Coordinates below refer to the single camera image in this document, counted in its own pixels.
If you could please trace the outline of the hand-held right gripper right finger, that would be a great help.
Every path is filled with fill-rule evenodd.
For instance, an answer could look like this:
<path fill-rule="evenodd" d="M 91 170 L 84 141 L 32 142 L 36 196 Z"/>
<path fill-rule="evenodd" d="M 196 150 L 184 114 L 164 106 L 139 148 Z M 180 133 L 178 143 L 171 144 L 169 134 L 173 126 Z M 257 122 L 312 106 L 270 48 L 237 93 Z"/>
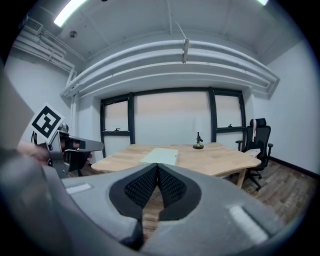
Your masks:
<path fill-rule="evenodd" d="M 164 208 L 141 252 L 150 256 L 269 255 L 283 222 L 233 183 L 185 168 L 158 165 Z"/>

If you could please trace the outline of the person's left hand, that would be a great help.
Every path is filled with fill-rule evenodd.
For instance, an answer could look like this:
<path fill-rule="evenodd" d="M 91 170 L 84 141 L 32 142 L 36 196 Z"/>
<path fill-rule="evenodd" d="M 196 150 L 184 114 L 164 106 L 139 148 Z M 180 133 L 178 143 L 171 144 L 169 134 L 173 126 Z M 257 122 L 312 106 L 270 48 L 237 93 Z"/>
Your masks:
<path fill-rule="evenodd" d="M 31 142 L 19 142 L 17 146 L 17 151 L 21 154 L 33 157 L 42 166 L 47 166 L 50 159 L 50 154 L 48 149 L 43 145 L 36 145 Z"/>

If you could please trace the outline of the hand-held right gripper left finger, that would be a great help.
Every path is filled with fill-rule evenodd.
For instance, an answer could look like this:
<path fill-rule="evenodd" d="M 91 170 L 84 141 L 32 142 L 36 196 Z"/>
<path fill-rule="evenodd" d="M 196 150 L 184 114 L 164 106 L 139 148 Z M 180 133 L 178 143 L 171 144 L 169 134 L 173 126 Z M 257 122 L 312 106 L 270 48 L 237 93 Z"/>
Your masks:
<path fill-rule="evenodd" d="M 139 250 L 144 244 L 143 209 L 158 181 L 158 166 L 143 164 L 121 171 L 60 178 L 44 167 L 49 189 L 64 207 L 80 214 L 120 244 Z"/>

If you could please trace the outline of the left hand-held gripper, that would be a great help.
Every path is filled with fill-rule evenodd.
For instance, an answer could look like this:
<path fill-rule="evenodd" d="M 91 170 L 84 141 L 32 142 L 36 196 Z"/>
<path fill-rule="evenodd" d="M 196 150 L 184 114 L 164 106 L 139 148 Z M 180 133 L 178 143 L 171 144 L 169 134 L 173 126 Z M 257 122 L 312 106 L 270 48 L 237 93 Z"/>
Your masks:
<path fill-rule="evenodd" d="M 69 137 L 69 127 L 63 120 L 64 117 L 46 103 L 30 122 L 31 143 L 47 148 L 50 158 L 45 166 L 55 168 L 61 179 L 66 178 L 68 172 L 81 170 L 91 152 L 104 149 L 101 141 Z"/>

